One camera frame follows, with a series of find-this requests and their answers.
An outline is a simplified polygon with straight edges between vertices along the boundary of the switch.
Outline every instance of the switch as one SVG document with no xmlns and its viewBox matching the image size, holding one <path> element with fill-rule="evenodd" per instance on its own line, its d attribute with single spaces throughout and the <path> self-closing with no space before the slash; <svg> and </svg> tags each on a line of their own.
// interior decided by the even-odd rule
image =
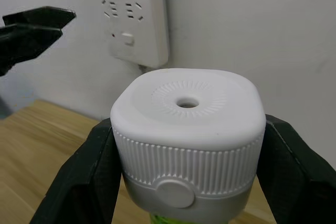
<svg viewBox="0 0 336 224">
<path fill-rule="evenodd" d="M 121 40 L 124 42 L 125 45 L 128 46 L 134 45 L 134 36 L 132 34 L 122 33 Z"/>
</svg>

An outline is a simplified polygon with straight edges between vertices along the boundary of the white cap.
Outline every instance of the white cap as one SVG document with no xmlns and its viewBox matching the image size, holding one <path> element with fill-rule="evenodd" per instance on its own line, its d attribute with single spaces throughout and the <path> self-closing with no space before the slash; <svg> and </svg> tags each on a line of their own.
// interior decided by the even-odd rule
<svg viewBox="0 0 336 224">
<path fill-rule="evenodd" d="M 245 206 L 265 130 L 255 86 L 219 70 L 163 69 L 111 110 L 125 182 L 143 209 L 223 223 Z"/>
</svg>

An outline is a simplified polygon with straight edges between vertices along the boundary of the white wall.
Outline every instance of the white wall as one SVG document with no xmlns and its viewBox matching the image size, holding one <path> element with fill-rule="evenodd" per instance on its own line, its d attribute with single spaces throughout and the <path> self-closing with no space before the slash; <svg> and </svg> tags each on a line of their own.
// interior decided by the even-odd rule
<svg viewBox="0 0 336 224">
<path fill-rule="evenodd" d="M 336 168 L 336 0 L 168 0 L 175 67 L 233 71 Z"/>
<path fill-rule="evenodd" d="M 108 117 L 139 72 L 109 56 L 100 0 L 0 0 L 0 15 L 41 5 L 78 18 L 43 56 L 0 78 L 0 96 L 14 110 L 44 98 Z M 173 67 L 246 76 L 266 112 L 289 121 L 336 168 L 336 0 L 167 0 L 167 9 Z"/>
<path fill-rule="evenodd" d="M 101 0 L 0 0 L 0 16 L 44 5 L 72 9 L 77 18 L 42 56 L 0 78 L 0 97 L 13 111 L 40 98 L 94 118 L 109 117 L 116 98 L 140 72 L 109 55 Z"/>
</svg>

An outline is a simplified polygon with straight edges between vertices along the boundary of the wooden table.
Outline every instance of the wooden table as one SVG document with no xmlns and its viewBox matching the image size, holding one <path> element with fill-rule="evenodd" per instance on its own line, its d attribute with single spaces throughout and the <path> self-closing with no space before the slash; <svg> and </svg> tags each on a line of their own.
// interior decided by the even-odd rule
<svg viewBox="0 0 336 224">
<path fill-rule="evenodd" d="M 29 223 L 61 165 L 98 121 L 35 101 L 0 121 L 0 223 Z M 129 198 L 123 181 L 113 224 L 148 224 L 148 213 Z M 256 179 L 245 211 L 230 224 L 276 223 Z"/>
</svg>

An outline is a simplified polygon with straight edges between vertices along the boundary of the power strip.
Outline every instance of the power strip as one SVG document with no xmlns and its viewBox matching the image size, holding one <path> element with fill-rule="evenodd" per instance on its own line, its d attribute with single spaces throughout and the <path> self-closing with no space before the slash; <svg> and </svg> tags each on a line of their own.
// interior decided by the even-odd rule
<svg viewBox="0 0 336 224">
<path fill-rule="evenodd" d="M 165 0 L 102 0 L 111 54 L 157 68 L 168 61 Z"/>
</svg>

